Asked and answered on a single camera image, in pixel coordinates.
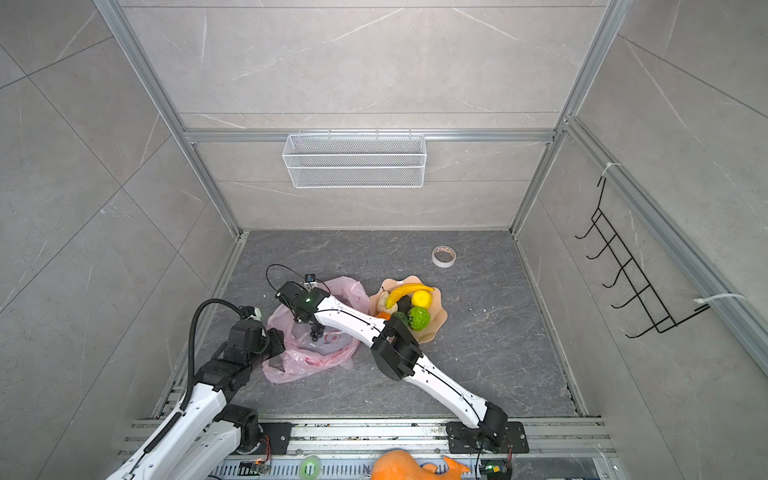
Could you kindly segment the pink plastic bag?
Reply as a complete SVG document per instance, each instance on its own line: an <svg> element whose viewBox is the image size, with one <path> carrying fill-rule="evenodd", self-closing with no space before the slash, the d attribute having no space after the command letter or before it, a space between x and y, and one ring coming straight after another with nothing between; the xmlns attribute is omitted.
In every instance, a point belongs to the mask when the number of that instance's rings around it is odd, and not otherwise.
<svg viewBox="0 0 768 480"><path fill-rule="evenodd" d="M350 277L326 280L329 291L344 305L367 314L369 299L363 285ZM342 366L351 369L352 356L360 341L338 329L326 327L318 340L311 337L311 327L294 320L293 313L281 304L267 319L267 326L283 333L285 351L262 364L265 377L274 384L284 384Z"/></svg>

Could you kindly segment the beige bumpy fruit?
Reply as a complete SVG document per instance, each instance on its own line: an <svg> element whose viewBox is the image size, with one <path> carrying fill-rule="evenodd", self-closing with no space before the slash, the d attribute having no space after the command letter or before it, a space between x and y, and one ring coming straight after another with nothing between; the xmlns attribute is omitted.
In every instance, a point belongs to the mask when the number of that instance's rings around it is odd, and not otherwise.
<svg viewBox="0 0 768 480"><path fill-rule="evenodd" d="M381 292L376 303L376 312L378 314L387 313L392 315L397 311L398 304L390 299L390 293L387 291Z"/></svg>

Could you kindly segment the yellow green banana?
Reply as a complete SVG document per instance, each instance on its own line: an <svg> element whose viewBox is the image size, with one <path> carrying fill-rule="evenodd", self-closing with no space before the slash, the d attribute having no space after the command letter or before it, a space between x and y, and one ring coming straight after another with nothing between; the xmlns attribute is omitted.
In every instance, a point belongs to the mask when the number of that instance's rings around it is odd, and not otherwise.
<svg viewBox="0 0 768 480"><path fill-rule="evenodd" d="M414 293L416 291L428 291L432 292L433 288L429 287L424 284L404 284L397 288L395 288L393 291L389 293L388 298L386 299L385 306L387 309L392 308L402 297Z"/></svg>

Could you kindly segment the dark avocado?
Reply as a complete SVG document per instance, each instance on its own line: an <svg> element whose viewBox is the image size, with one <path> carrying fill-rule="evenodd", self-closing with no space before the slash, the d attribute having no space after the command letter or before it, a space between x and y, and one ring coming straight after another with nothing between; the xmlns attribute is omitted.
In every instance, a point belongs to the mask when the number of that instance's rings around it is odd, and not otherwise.
<svg viewBox="0 0 768 480"><path fill-rule="evenodd" d="M412 308L411 297L406 295L397 301L399 312L407 313Z"/></svg>

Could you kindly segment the green bumpy fruit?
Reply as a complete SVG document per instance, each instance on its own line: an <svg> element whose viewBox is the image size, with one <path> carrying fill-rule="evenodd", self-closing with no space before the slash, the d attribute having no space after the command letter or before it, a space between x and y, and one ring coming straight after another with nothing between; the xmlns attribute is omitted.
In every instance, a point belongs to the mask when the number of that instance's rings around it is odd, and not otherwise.
<svg viewBox="0 0 768 480"><path fill-rule="evenodd" d="M424 330L431 322L431 316L427 309L414 306L407 312L407 324L413 331Z"/></svg>

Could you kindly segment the yellow lemon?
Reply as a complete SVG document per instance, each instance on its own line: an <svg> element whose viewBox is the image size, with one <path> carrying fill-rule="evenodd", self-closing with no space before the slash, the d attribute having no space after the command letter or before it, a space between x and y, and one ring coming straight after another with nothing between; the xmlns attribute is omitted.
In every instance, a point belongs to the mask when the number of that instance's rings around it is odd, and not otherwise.
<svg viewBox="0 0 768 480"><path fill-rule="evenodd" d="M428 290L417 290L411 295L411 306L428 310L432 305L432 293Z"/></svg>

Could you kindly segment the beige flower-shaped plate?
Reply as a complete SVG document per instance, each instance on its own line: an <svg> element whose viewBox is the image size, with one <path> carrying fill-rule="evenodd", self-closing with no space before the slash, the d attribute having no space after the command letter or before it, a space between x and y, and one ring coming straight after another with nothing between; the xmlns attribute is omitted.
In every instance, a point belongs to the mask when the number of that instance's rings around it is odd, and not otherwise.
<svg viewBox="0 0 768 480"><path fill-rule="evenodd" d="M379 290L369 297L368 314L371 316L375 316L378 313L377 303L378 303L380 294L383 293L384 291L391 292L392 290L402 285L421 284L421 283L422 283L421 279L418 276L414 276L414 275L408 276L403 280L395 280L390 278L385 279L382 282ZM445 321L448 318L448 314L442 306L442 292L437 287L435 287L434 290L431 292L431 294L432 294L432 304L428 308L428 312L430 314L430 323L421 331L411 330L411 333L413 334L414 338L420 344L425 344L433 341L437 335L438 330L441 328L441 326L445 323Z"/></svg>

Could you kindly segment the dark purple grape bunch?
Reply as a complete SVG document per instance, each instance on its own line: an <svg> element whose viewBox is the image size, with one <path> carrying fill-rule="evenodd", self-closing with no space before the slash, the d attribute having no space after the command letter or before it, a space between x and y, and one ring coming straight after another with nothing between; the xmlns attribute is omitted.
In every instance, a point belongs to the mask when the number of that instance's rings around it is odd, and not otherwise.
<svg viewBox="0 0 768 480"><path fill-rule="evenodd" d="M310 336L311 341L314 343L317 343L323 336L325 330L325 326L314 322L310 325Z"/></svg>

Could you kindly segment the smooth green mango fruit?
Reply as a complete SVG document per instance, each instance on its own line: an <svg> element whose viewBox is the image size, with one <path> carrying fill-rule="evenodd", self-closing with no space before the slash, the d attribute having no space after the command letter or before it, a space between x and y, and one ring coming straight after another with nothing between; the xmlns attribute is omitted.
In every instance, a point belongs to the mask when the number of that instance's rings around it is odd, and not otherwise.
<svg viewBox="0 0 768 480"><path fill-rule="evenodd" d="M410 326L410 319L406 313L403 312L395 312L392 315L393 319L399 320L401 323L403 323L406 327Z"/></svg>

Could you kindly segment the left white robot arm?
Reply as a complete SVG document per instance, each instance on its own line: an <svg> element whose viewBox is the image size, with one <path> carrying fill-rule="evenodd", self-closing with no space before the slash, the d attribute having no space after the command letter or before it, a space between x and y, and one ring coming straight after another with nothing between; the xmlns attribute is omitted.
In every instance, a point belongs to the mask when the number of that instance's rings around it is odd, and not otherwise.
<svg viewBox="0 0 768 480"><path fill-rule="evenodd" d="M250 317L238 321L169 416L112 479L204 479L232 453L266 444L255 409L235 405L254 368L285 351L284 333Z"/></svg>

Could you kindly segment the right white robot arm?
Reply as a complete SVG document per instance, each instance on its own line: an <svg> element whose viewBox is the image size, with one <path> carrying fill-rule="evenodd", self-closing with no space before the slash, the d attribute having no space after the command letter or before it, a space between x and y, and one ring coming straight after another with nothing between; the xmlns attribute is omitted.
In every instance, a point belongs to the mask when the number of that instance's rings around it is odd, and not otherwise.
<svg viewBox="0 0 768 480"><path fill-rule="evenodd" d="M508 415L504 410L435 366L403 322L364 314L321 288L308 290L293 281L284 283L276 298L296 321L308 324L313 334L330 327L369 347L386 377L421 388L455 414L473 447L497 452L507 446Z"/></svg>

